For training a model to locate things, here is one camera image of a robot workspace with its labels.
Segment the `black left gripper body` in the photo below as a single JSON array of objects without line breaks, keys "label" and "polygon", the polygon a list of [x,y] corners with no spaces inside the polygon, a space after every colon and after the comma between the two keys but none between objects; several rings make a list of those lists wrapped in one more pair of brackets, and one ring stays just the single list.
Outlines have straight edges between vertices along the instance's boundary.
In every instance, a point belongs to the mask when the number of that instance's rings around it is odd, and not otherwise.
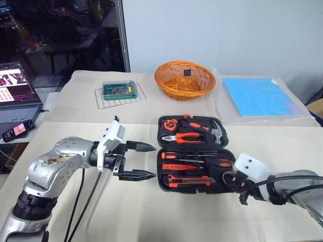
[{"label": "black left gripper body", "polygon": [[126,144],[119,144],[113,151],[104,155],[103,166],[113,172],[113,175],[123,176],[125,166]]}]

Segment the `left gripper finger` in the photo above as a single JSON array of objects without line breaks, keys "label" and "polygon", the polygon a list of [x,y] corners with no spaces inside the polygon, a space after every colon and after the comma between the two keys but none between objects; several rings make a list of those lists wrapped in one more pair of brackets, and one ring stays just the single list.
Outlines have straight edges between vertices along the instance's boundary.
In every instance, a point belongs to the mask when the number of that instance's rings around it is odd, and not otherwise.
[{"label": "left gripper finger", "polygon": [[150,144],[137,141],[127,141],[126,147],[128,150],[135,150],[137,152],[150,152],[156,150],[156,148]]},{"label": "left gripper finger", "polygon": [[146,170],[138,170],[133,169],[132,171],[122,171],[119,175],[119,180],[131,181],[131,182],[139,182],[142,180],[148,180],[156,177],[155,173],[146,171]]}]

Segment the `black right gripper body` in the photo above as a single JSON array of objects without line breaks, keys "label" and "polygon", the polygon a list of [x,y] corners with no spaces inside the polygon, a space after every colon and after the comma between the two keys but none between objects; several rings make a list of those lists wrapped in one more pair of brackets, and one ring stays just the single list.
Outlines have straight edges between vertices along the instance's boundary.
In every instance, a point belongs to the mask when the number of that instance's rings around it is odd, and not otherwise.
[{"label": "black right gripper body", "polygon": [[255,200],[264,201],[259,188],[254,186],[255,182],[249,180],[247,175],[236,173],[234,178],[234,191],[240,194],[239,202],[242,205],[248,204],[247,199],[249,196],[253,197]]}]

